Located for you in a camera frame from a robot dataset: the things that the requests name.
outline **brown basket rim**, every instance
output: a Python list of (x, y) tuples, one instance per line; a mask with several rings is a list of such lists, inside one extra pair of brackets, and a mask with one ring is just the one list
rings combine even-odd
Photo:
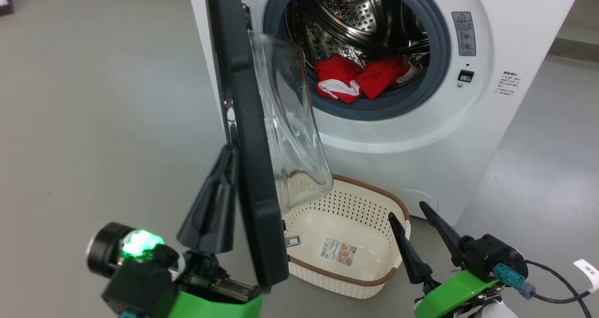
[[(346, 182), (348, 184), (360, 186), (364, 189), (370, 190), (372, 192), (376, 192), (377, 194), (381, 194), (383, 196), (390, 198), (395, 203), (397, 203), (397, 205), (400, 207), (400, 209), (402, 209), (402, 213), (404, 214), (404, 218), (406, 219), (406, 221), (410, 221), (410, 214), (408, 213), (408, 209), (406, 208), (406, 205), (404, 205), (404, 203), (402, 202), (402, 200), (400, 200), (399, 197), (391, 194), (390, 192), (387, 192), (386, 190), (382, 190), (381, 188), (375, 187), (373, 185), (369, 185), (362, 181), (351, 179), (350, 177), (342, 177), (341, 175), (333, 174), (333, 178), (335, 180), (338, 180), (341, 182)], [(391, 277), (393, 277), (395, 275), (395, 272), (397, 271), (396, 267), (392, 267), (391, 270), (389, 270), (389, 273), (387, 273), (386, 275), (384, 275), (383, 277), (381, 277), (377, 280), (363, 281), (363, 280), (358, 280), (356, 278), (351, 278), (351, 277), (343, 276), (340, 274), (332, 273), (331, 271), (321, 269), (320, 267), (315, 267), (312, 264), (309, 264), (300, 259), (294, 258), (291, 255), (289, 255), (289, 262), (293, 262), (301, 267), (305, 267), (306, 269), (314, 271), (315, 273), (319, 273), (319, 274), (325, 275), (327, 277), (334, 278), (336, 280), (349, 282), (351, 284), (360, 285), (360, 286), (379, 286), (381, 284), (385, 284), (385, 282), (389, 281), (391, 279)]]

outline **barcode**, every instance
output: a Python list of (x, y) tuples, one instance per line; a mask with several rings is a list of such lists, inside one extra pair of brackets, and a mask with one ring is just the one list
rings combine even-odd
[(331, 243), (331, 241), (326, 241), (325, 245), (322, 246), (321, 258), (323, 258), (325, 256), (325, 254), (327, 254), (327, 251), (329, 250), (329, 244), (330, 243)]

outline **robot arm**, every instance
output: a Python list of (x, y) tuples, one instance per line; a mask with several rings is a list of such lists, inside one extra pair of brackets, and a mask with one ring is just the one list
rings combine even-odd
[[(115, 222), (96, 234), (88, 246), (88, 268), (110, 279), (102, 299), (116, 314), (121, 318), (259, 316), (261, 294), (270, 290), (268, 283), (249, 286), (234, 281), (216, 258), (233, 249), (235, 200), (244, 192), (238, 190), (239, 175), (238, 151), (226, 145), (177, 234), (179, 243), (189, 248), (184, 254), (164, 245), (161, 237)], [(240, 206), (246, 207), (241, 199)], [(501, 300), (505, 287), (550, 303), (579, 301), (590, 318), (582, 302), (589, 291), (578, 295), (563, 277), (543, 266), (558, 275), (575, 297), (558, 301), (537, 295), (525, 282), (527, 263), (541, 265), (524, 260), (515, 248), (492, 235), (460, 237), (428, 204), (420, 205), (451, 252), (451, 261), (462, 271), (444, 283), (434, 280), (431, 267), (406, 239), (395, 215), (389, 214), (408, 278), (412, 284), (423, 284), (416, 318), (457, 318), (474, 310), (468, 318), (515, 318)]]
[[(416, 301), (416, 318), (457, 318), (473, 310), (478, 310), (470, 315), (474, 318), (515, 318), (516, 315), (501, 300), (501, 292), (506, 287), (514, 288), (526, 299), (536, 297), (550, 303), (579, 301), (585, 316), (590, 318), (590, 313), (582, 302), (583, 297), (590, 295), (589, 291), (579, 295), (555, 271), (525, 260), (518, 250), (492, 235), (487, 234), (479, 239), (467, 235), (461, 237), (426, 202), (422, 201), (420, 207), (429, 224), (434, 226), (443, 238), (451, 253), (451, 261), (462, 271), (443, 284), (433, 280), (432, 269), (422, 262), (406, 239), (402, 224), (393, 213), (389, 214), (389, 222), (402, 254), (408, 279), (412, 284), (423, 284), (425, 296)], [(527, 263), (540, 266), (556, 275), (575, 296), (565, 300), (539, 296), (536, 288), (526, 282)]]

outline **cable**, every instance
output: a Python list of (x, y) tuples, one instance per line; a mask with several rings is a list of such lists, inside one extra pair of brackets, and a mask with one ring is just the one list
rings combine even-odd
[(552, 299), (552, 298), (547, 298), (547, 297), (543, 297), (541, 295), (538, 295), (536, 292), (531, 292), (531, 295), (537, 299), (540, 299), (544, 302), (547, 303), (554, 303), (554, 304), (567, 304), (567, 303), (574, 303), (575, 301), (580, 301), (581, 299), (583, 299), (584, 297), (590, 295), (591, 293), (588, 291), (584, 291), (583, 293), (580, 293), (577, 296), (574, 296), (572, 298), (568, 298), (568, 299)]
[[(549, 271), (552, 275), (556, 276), (563, 284), (565, 284), (565, 286), (568, 288), (568, 290), (570, 290), (570, 292), (572, 293), (572, 295), (575, 296), (573, 298), (576, 298), (576, 296), (582, 296), (582, 297), (580, 297), (578, 299), (575, 299), (575, 300), (573, 300), (571, 302), (578, 301), (578, 303), (580, 304), (580, 308), (582, 309), (582, 312), (584, 312), (584, 316), (586, 318), (592, 318), (591, 317), (591, 312), (589, 311), (589, 308), (586, 307), (586, 304), (582, 300), (582, 298), (588, 296), (590, 294), (590, 292), (586, 291), (586, 292), (583, 292), (582, 294), (579, 295), (578, 292), (576, 292), (576, 290), (572, 286), (572, 284), (570, 284), (562, 275), (560, 275), (557, 271), (553, 270), (552, 268), (550, 268), (548, 266), (545, 266), (545, 265), (542, 265), (541, 263), (533, 262), (531, 260), (526, 260), (525, 259), (523, 262), (526, 263), (526, 264), (530, 264), (530, 265), (536, 266), (536, 267), (540, 267), (541, 269), (543, 269), (545, 271)], [(537, 298), (537, 299), (539, 299), (541, 301), (545, 301), (545, 302), (548, 302), (548, 303), (556, 303), (556, 302), (557, 303), (561, 303), (560, 301), (556, 301), (555, 299), (550, 299), (550, 298), (547, 298), (547, 297), (540, 296), (537, 293), (531, 293), (531, 294), (533, 295), (533, 297), (535, 297), (535, 298)]]

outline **blue connector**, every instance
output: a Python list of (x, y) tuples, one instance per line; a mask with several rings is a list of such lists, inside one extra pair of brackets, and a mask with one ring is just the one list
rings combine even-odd
[(495, 278), (506, 286), (511, 286), (518, 290), (520, 295), (526, 299), (531, 299), (533, 297), (531, 293), (537, 289), (529, 282), (526, 282), (524, 276), (513, 271), (503, 263), (495, 266)]
[(136, 314), (132, 314), (131, 312), (123, 312), (118, 316), (118, 318), (137, 318)]
[(495, 278), (507, 286), (511, 286), (518, 290), (524, 281), (524, 276), (520, 275), (516, 271), (513, 271), (503, 263), (499, 263), (495, 266)]

